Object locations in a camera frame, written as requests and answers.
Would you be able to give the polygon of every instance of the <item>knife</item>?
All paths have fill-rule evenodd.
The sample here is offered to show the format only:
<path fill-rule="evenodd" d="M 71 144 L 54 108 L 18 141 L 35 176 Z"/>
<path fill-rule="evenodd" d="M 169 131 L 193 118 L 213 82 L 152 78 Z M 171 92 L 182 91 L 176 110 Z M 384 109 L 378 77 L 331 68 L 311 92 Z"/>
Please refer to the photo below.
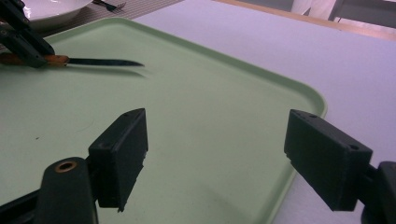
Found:
<path fill-rule="evenodd" d="M 43 57 L 47 60 L 47 65 L 51 66 L 67 66 L 70 63 L 101 66 L 144 66 L 142 63 L 117 59 L 81 59 L 69 58 L 65 55 L 44 55 Z M 0 63 L 24 65 L 24 62 L 18 57 L 18 55 L 12 53 L 0 54 Z"/>

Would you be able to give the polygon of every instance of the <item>green tray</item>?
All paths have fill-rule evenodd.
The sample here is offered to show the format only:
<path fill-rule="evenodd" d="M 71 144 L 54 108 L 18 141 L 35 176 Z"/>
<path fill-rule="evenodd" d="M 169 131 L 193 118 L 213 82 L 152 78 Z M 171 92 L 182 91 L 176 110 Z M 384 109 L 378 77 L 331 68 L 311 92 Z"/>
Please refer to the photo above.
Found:
<path fill-rule="evenodd" d="M 145 107 L 145 168 L 125 211 L 99 209 L 101 223 L 273 220 L 294 175 L 283 153 L 289 110 L 324 116 L 316 91 L 124 19 L 48 41 L 57 54 L 146 67 L 0 65 L 0 204 L 38 189 L 53 162 L 87 157 L 120 114 Z"/>

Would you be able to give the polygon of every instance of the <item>white table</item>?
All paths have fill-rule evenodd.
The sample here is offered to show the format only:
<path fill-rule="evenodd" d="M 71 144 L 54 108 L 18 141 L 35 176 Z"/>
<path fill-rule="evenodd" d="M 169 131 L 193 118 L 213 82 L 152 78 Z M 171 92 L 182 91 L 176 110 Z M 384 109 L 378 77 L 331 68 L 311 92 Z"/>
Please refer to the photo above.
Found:
<path fill-rule="evenodd" d="M 355 35 L 210 0 L 186 0 L 135 21 L 302 81 L 328 103 L 326 120 L 396 161 L 396 42 Z M 333 213 L 299 176 L 275 223 L 358 224 Z"/>

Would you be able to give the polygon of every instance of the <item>knife handle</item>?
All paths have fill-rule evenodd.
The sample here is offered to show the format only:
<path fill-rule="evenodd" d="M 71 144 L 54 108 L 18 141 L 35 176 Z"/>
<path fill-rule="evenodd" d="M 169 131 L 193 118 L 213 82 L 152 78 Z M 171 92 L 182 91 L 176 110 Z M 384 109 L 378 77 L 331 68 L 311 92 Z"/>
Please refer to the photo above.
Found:
<path fill-rule="evenodd" d="M 47 64 L 51 66 L 66 66 L 69 57 L 65 55 L 44 55 Z M 16 54 L 2 53 L 0 54 L 0 63 L 11 65 L 25 65 L 25 63 Z"/>

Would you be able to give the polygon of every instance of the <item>white bowl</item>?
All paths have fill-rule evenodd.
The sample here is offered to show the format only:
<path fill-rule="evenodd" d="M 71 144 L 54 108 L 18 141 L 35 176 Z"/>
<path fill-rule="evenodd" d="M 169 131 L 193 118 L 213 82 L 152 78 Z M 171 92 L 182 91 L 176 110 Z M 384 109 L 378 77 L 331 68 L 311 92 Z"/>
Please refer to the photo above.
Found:
<path fill-rule="evenodd" d="M 92 0 L 23 0 L 34 30 L 48 30 L 71 21 Z"/>

